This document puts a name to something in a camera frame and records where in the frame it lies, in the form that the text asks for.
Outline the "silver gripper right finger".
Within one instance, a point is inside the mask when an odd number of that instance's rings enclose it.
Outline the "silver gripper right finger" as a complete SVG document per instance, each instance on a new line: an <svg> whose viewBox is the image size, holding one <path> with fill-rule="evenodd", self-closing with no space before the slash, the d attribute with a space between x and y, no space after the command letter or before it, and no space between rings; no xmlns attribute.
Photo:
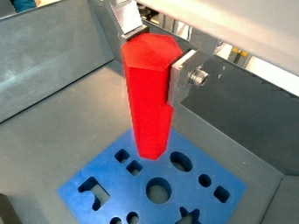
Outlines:
<svg viewBox="0 0 299 224"><path fill-rule="evenodd" d="M189 50L173 63L169 87L169 104L175 107L189 96L191 85L202 87L209 73L203 71L203 64L219 52L223 41L210 34L193 29Z"/></svg>

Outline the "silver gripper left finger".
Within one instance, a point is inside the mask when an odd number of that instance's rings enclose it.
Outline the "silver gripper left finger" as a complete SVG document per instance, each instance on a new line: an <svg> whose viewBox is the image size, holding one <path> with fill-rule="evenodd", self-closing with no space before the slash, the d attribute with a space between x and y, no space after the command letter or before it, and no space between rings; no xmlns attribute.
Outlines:
<svg viewBox="0 0 299 224"><path fill-rule="evenodd" d="M122 41L129 41L139 34L150 32L142 21L137 0L105 0L105 5Z"/></svg>

